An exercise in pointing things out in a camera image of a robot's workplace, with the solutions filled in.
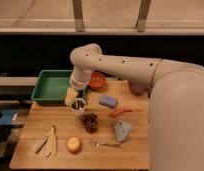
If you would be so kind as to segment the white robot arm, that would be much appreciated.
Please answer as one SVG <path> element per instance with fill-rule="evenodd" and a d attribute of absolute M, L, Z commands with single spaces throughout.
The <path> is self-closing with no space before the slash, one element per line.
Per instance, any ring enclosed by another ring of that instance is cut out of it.
<path fill-rule="evenodd" d="M 70 54 L 70 84 L 83 90 L 95 70 L 150 89 L 149 170 L 204 171 L 204 67 L 167 59 L 104 55 L 88 44 Z"/>

